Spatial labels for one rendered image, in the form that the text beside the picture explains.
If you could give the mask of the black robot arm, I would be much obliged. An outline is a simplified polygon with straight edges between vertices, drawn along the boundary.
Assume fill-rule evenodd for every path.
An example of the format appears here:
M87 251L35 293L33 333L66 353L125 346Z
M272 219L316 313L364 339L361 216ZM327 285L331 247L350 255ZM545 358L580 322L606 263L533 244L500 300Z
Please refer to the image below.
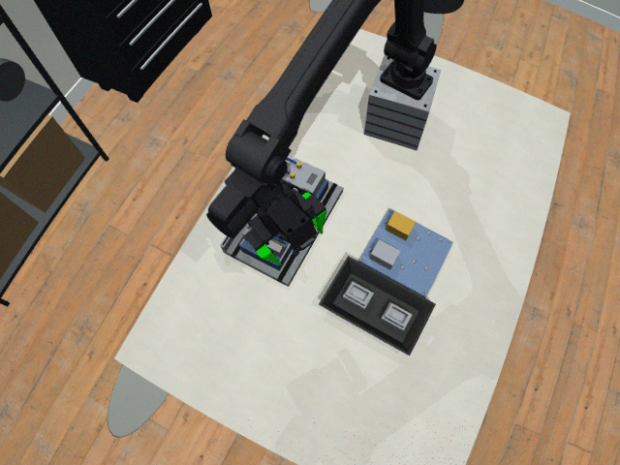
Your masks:
M235 238L257 213L273 236L281 232L296 251L314 242L317 231L285 183L277 203L257 205L273 203L282 193L289 147L305 112L380 1L332 0L282 76L242 120L226 149L226 160L235 169L206 214L221 233ZM393 65L384 70L380 82L420 100L433 82L425 70L437 45L426 36L424 0L394 0L394 9L395 22L384 48Z

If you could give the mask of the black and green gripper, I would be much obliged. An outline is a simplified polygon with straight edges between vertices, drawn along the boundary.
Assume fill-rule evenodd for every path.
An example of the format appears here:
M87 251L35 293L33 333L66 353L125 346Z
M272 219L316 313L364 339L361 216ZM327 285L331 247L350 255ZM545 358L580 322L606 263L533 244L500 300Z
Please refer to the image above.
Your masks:
M282 185L283 187L283 185ZM326 218L326 208L325 206L317 200L313 195L309 193L305 193L301 195L296 189L292 189L294 192L298 202L300 203L304 214L312 221L316 229L320 234L323 234L323 226ZM257 205L258 208L266 208L277 203L284 194L284 187L282 193L276 198L276 201L273 203L267 203L264 205ZM249 224L253 228L247 234L245 234L246 239L255 249L255 251L259 254L259 256L266 261L275 262L279 265L281 263L274 256L274 254L270 251L270 249L266 246L269 245L268 241L274 238L276 235L272 235L267 228L264 226L258 215L249 221Z

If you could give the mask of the yellow brass block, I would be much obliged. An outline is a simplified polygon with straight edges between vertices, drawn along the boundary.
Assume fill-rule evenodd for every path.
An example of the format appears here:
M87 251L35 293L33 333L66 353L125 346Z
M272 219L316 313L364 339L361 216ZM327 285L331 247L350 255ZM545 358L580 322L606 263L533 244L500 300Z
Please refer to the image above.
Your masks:
M404 240L407 240L415 223L416 221L400 214L397 211L394 211L392 217L387 224L386 231L393 233L394 235Z

